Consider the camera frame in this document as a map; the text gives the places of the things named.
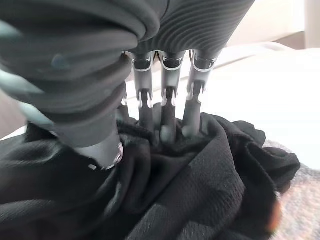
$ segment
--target gray textured cloth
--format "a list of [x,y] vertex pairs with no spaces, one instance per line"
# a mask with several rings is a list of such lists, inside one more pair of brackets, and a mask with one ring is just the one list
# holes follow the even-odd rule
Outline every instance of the gray textured cloth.
[[[267,140],[264,147],[281,148]],[[282,221],[273,240],[320,240],[320,171],[305,165],[297,172],[291,188],[282,196]]]

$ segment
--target black cloth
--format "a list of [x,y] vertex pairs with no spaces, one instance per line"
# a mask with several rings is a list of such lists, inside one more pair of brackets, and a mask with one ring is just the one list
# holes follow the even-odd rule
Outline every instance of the black cloth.
[[118,123],[123,159],[110,170],[29,124],[0,142],[1,240],[264,240],[300,168],[262,148],[262,131],[202,113],[200,134],[159,142]]

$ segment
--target white surface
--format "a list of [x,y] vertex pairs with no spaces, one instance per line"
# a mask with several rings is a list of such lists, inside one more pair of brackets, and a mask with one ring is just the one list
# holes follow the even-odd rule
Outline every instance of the white surface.
[[320,1],[305,1],[305,46],[320,48]]
[[304,31],[304,21],[304,0],[256,0],[227,45],[272,42]]

